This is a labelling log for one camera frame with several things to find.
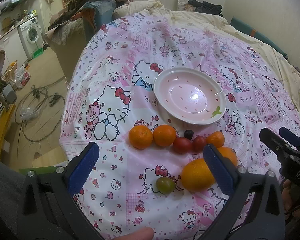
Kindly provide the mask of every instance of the green leaf design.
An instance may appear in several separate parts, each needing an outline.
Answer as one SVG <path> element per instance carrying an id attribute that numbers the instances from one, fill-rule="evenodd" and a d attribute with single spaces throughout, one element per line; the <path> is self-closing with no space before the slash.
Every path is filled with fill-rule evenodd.
<path id="1" fill-rule="evenodd" d="M 220 106 L 217 106 L 217 109 L 216 109 L 215 111 L 213 111 L 211 118 L 212 118 L 212 117 L 215 117 L 217 114 L 222 114 L 222 113 L 220 112 Z"/>

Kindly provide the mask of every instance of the blue gripper pad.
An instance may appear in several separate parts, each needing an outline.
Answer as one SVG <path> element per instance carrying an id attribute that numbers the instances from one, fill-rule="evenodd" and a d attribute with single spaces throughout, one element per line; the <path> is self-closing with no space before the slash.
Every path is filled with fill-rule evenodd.
<path id="1" fill-rule="evenodd" d="M 231 196 L 234 192 L 234 181 L 223 162 L 218 158 L 210 145 L 203 149 L 203 158 L 213 174 L 223 194 Z"/>
<path id="2" fill-rule="evenodd" d="M 285 127 L 281 127 L 279 129 L 279 134 L 282 138 L 286 139 L 289 143 L 291 143 L 294 147 L 300 146 L 300 138 L 296 136 L 293 132 L 288 130 Z"/>
<path id="3" fill-rule="evenodd" d="M 98 159 L 98 144 L 89 142 L 80 155 L 69 162 L 66 167 L 65 184 L 71 196 L 80 192 Z"/>

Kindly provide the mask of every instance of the bed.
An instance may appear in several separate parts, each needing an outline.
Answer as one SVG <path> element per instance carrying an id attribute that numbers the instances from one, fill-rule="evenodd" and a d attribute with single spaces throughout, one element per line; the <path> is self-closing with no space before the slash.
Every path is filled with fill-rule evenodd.
<path id="1" fill-rule="evenodd" d="M 202 154 L 180 156 L 156 146 L 139 151 L 127 141 L 129 130 L 161 124 L 174 127 L 178 136 L 187 129 L 195 136 L 220 130 L 238 165 L 262 174 L 271 169 L 281 180 L 280 163 L 258 135 L 264 127 L 278 133 L 285 126 L 300 136 L 300 74 L 270 46 L 220 16 L 173 12 L 158 0 L 132 2 L 114 15 L 117 20 L 103 25 L 82 52 L 66 99 L 59 142 L 69 160 L 89 141 L 100 148 L 74 200 L 105 239 L 143 226 L 154 229 L 156 240 L 196 239 L 228 196 L 217 184 L 195 194 L 182 187 L 182 167 Z M 197 69 L 219 83 L 227 99 L 219 121 L 189 125 L 158 104 L 154 80 L 176 66 Z M 176 182 L 173 193 L 154 193 L 159 176 Z M 234 226 L 244 221 L 252 198 L 247 196 Z"/>

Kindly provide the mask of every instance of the white cabinet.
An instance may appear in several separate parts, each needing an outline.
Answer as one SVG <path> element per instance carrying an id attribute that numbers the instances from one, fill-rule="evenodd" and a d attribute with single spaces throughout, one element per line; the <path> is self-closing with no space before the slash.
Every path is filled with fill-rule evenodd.
<path id="1" fill-rule="evenodd" d="M 21 44 L 17 28 L 4 35 L 0 39 L 0 44 L 6 52 L 6 58 L 4 60 L 2 73 L 4 73 L 4 71 L 13 61 L 17 60 L 18 66 L 20 66 L 28 60 L 27 55 Z"/>

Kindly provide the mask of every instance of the large orange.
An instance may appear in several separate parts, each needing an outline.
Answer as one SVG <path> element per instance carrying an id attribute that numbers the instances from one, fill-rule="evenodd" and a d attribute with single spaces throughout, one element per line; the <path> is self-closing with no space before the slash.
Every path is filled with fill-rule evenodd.
<path id="1" fill-rule="evenodd" d="M 215 131 L 207 137 L 207 143 L 212 143 L 216 148 L 222 147 L 225 137 L 220 131 Z"/>
<path id="2" fill-rule="evenodd" d="M 138 149 L 145 149 L 152 143 L 152 132 L 144 125 L 136 125 L 129 131 L 131 145 Z"/>
<path id="3" fill-rule="evenodd" d="M 159 125 L 153 131 L 153 139 L 159 146 L 166 147 L 171 145 L 176 139 L 176 130 L 167 124 Z"/>
<path id="4" fill-rule="evenodd" d="M 181 172 L 181 183 L 190 192 L 205 190 L 214 181 L 214 177 L 204 159 L 189 162 Z"/>
<path id="5" fill-rule="evenodd" d="M 229 147 L 220 147 L 218 148 L 218 151 L 222 154 L 223 157 L 231 160 L 234 166 L 238 165 L 238 159 L 234 149 L 231 149 Z"/>

